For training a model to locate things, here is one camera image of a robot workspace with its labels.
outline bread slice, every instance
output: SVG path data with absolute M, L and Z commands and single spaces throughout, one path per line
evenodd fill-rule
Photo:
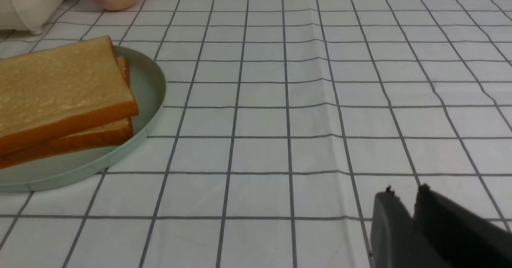
M 126 84 L 130 85 L 130 65 L 126 57 L 117 57 L 117 64 Z M 0 169 L 51 156 L 90 148 L 117 146 L 133 137 L 132 119 L 116 122 L 67 135 L 42 144 L 0 155 Z
M 0 61 L 0 155 L 138 113 L 108 36 Z

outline light green plate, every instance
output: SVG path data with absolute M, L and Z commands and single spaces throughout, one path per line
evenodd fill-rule
M 0 191 L 26 192 L 56 188 L 83 180 L 115 164 L 135 150 L 154 128 L 165 96 L 165 77 L 149 57 L 125 47 L 117 56 L 130 61 L 130 86 L 139 106 L 132 117 L 134 137 L 121 146 L 69 153 L 0 169 Z

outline tablecloth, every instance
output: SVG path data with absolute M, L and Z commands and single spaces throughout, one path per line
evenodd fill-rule
M 510 231 L 512 0 L 65 0 L 0 57 L 110 35 L 168 81 L 151 135 L 0 194 L 5 268 L 373 267 L 373 197 L 418 184 Z

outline bread crust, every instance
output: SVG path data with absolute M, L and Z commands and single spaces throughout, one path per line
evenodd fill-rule
M 128 87 L 130 86 L 130 63 L 126 57 L 117 57 L 117 63 Z M 133 123 L 126 118 L 127 124 L 117 129 L 99 131 L 94 129 L 88 133 L 73 133 L 64 137 L 50 140 L 42 144 L 28 146 L 24 149 L 0 155 L 0 169 L 22 164 L 51 156 L 99 148 L 117 146 L 133 137 Z

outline plate rim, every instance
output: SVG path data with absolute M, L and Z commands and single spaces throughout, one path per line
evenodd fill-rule
M 86 178 L 89 178 L 93 175 L 95 175 L 98 172 L 101 172 L 102 169 L 106 169 L 110 167 L 111 165 L 119 162 L 120 159 L 115 159 L 117 154 L 121 153 L 124 154 L 124 156 L 121 157 L 124 158 L 127 155 L 129 155 L 131 152 L 133 152 L 137 147 L 139 147 L 142 142 L 147 138 L 149 133 L 154 128 L 154 125 L 156 123 L 156 120 L 161 114 L 161 111 L 163 110 L 163 103 L 165 96 L 167 94 L 167 85 L 166 85 L 166 79 L 165 74 L 163 73 L 162 68 L 159 66 L 159 64 L 150 58 L 149 56 L 128 48 L 123 47 L 119 45 L 114 45 L 114 51 L 116 56 L 126 56 L 126 54 L 135 54 L 137 57 L 145 58 L 147 60 L 150 60 L 156 68 L 158 68 L 159 74 L 162 76 L 163 80 L 163 95 L 162 100 L 158 104 L 158 109 L 155 112 L 155 114 L 152 116 L 151 120 L 149 120 L 146 125 L 137 133 L 135 134 L 130 140 L 124 142 L 120 146 L 117 146 L 112 151 L 106 153 L 105 155 L 102 155 L 101 157 L 88 162 L 82 166 L 79 166 L 77 168 L 73 168 L 71 170 L 65 171 L 63 173 L 52 175 L 43 179 L 37 179 L 37 180 L 31 180 L 31 181 L 21 181 L 21 182 L 15 182 L 15 183 L 9 183 L 9 184 L 3 184 L 0 182 L 0 192 L 29 192 L 29 191 L 40 191 L 40 190 L 49 190 L 52 188 L 58 188 L 61 186 L 66 186 L 68 184 L 72 184 L 75 182 L 79 182 L 81 180 L 84 180 Z M 106 166 L 104 168 L 100 168 L 99 170 L 97 168 L 94 168 L 95 164 L 104 162 L 101 166 Z M 65 181 L 64 183 L 58 183 L 56 185 L 48 185 L 48 182 L 52 182 L 56 178 L 66 178 L 69 177 L 70 174 L 80 174 L 79 177 L 74 178 L 74 180 L 70 181 L 69 179 Z

